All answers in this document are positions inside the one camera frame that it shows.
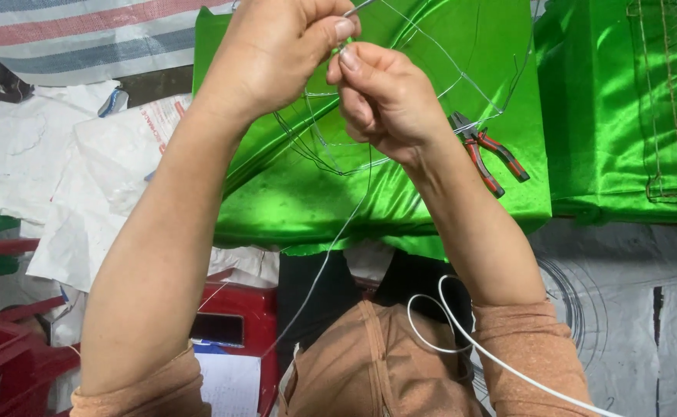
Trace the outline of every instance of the orange sleeve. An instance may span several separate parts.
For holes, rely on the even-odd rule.
[[[526,306],[473,307],[473,337],[488,352],[539,384],[591,403],[570,328],[549,301]],[[480,355],[491,404],[499,417],[582,417],[597,414],[565,402]]]
[[[94,397],[79,395],[77,388],[71,395],[71,417],[210,417],[201,386],[199,362],[190,346],[138,384]]]

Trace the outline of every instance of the shiny green fabric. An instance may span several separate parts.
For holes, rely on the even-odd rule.
[[[652,19],[645,25],[652,106],[637,2],[550,0],[536,24],[553,215],[585,224],[677,222],[677,199],[655,198],[656,147],[663,183],[677,187],[660,8],[641,3]]]
[[[395,0],[390,4],[435,38],[496,105],[503,105],[516,71],[523,67],[531,33],[529,1]],[[438,93],[459,78],[445,54],[421,33],[415,33],[387,5],[377,2],[359,15],[361,40],[407,53],[427,72]],[[203,9],[197,19],[194,93],[229,18]],[[326,65],[315,71],[307,91],[335,92],[325,84],[325,71]],[[441,102],[446,112],[460,110],[471,119],[493,114],[493,107],[464,80]],[[443,259],[431,217],[401,167],[388,162],[357,171],[384,156],[370,146],[352,142],[344,132],[337,106],[334,95],[309,101],[301,98],[281,110],[279,115],[292,137],[273,115],[251,126],[228,169],[214,244],[259,245],[280,248],[288,254],[323,251],[366,194],[335,249],[374,238],[413,254]],[[328,152],[317,139],[311,109]],[[527,183],[518,183],[500,160],[483,151],[488,168],[506,189],[501,203],[525,231],[531,232],[550,218],[547,159],[533,60],[522,72],[506,111],[484,126],[532,176]],[[322,162],[306,158],[306,150],[320,156]]]

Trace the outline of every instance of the striped tarp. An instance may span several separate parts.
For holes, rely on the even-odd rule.
[[[0,0],[0,62],[53,86],[192,64],[201,6],[232,0]]]

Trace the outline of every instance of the pliers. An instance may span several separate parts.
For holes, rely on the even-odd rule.
[[[506,164],[506,167],[511,171],[511,174],[519,180],[519,183],[523,183],[530,178],[527,171],[524,170],[510,151],[487,135],[487,128],[478,131],[473,125],[473,122],[465,116],[462,116],[458,111],[455,111],[449,116],[449,123],[452,125],[455,133],[461,137],[462,144],[475,163],[478,173],[480,173],[480,177],[487,186],[487,189],[491,190],[491,193],[495,195],[496,198],[501,198],[503,194],[506,194],[506,191],[498,184],[498,181],[493,178],[491,173],[485,167],[485,164],[482,162],[480,146],[498,156],[501,161]]]

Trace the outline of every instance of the black pants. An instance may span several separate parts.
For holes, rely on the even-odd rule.
[[[325,258],[326,252],[310,256],[279,256],[277,335],[282,334],[305,301]],[[386,307],[407,305],[408,299],[416,294],[425,294],[441,302],[437,285],[438,280],[446,274],[455,274],[449,263],[396,250],[373,302]],[[461,281],[447,279],[444,283],[444,297],[464,331],[469,333],[473,327],[473,318],[467,289]],[[355,285],[343,253],[330,252],[323,273],[305,308],[277,344],[280,375],[292,362],[295,344],[299,343],[303,349],[307,349],[331,324],[361,300],[362,289]],[[440,323],[447,322],[442,309],[431,300],[417,298],[411,307]],[[459,347],[468,344],[456,329],[455,339]]]

